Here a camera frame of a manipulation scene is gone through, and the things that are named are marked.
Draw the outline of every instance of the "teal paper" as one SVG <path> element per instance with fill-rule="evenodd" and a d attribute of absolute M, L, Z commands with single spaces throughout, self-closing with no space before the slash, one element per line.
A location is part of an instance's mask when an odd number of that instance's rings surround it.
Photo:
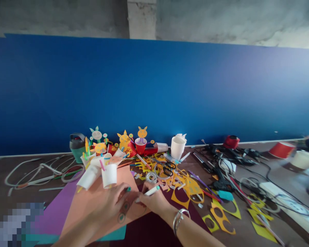
<path fill-rule="evenodd" d="M 103 238 L 96 240 L 96 242 L 100 241 L 113 241 L 113 240 L 122 240 L 125 239 L 126 234 L 126 226 L 115 230 L 108 235 L 105 235 Z M 50 235 L 50 234 L 26 234 L 25 241 L 39 241 L 37 244 L 53 244 L 57 242 L 59 239 L 59 235 Z"/>
<path fill-rule="evenodd" d="M 219 190 L 217 192 L 221 199 L 226 199 L 228 201 L 233 201 L 233 195 L 230 192 Z"/>

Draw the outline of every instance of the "scissors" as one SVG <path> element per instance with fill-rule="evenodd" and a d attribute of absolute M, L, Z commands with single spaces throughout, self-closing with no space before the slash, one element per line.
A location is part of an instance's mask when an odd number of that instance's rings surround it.
<path fill-rule="evenodd" d="M 156 160 L 154 158 L 150 158 L 149 156 L 147 156 L 149 159 L 153 160 L 154 162 L 156 162 L 157 164 L 161 164 L 162 165 L 162 170 L 163 170 L 163 173 L 166 175 L 166 176 L 173 176 L 173 170 L 176 169 L 176 165 L 170 161 L 167 161 L 167 162 L 164 162 L 164 161 L 159 161 L 159 160 Z"/>

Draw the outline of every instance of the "concrete wall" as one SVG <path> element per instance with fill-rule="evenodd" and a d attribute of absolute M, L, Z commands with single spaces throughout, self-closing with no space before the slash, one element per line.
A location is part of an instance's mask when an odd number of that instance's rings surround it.
<path fill-rule="evenodd" d="M 157 0 L 157 39 L 309 48 L 309 0 Z"/>
<path fill-rule="evenodd" d="M 0 0 L 4 33 L 129 38 L 125 0 Z"/>

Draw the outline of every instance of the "purple paper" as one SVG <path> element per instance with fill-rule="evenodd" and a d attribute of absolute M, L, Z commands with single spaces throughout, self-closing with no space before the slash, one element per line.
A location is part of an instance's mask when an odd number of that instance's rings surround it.
<path fill-rule="evenodd" d="M 39 229 L 39 234 L 61 235 L 78 181 L 79 179 L 68 183 L 49 204 L 44 215 L 39 216 L 39 220 L 35 223 L 35 226 Z"/>

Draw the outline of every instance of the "power strip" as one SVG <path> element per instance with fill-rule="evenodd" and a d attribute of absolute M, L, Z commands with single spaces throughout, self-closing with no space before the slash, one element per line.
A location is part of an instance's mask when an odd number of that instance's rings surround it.
<path fill-rule="evenodd" d="M 291 196 L 289 196 L 272 182 L 261 183 L 260 187 L 274 197 L 274 199 L 272 199 L 273 202 L 277 201 L 277 203 L 284 205 L 292 210 L 298 211 L 302 214 L 309 214 L 308 209 L 306 209 L 303 205 L 299 204 Z M 293 212 L 284 207 L 280 208 L 309 233 L 309 216 Z"/>

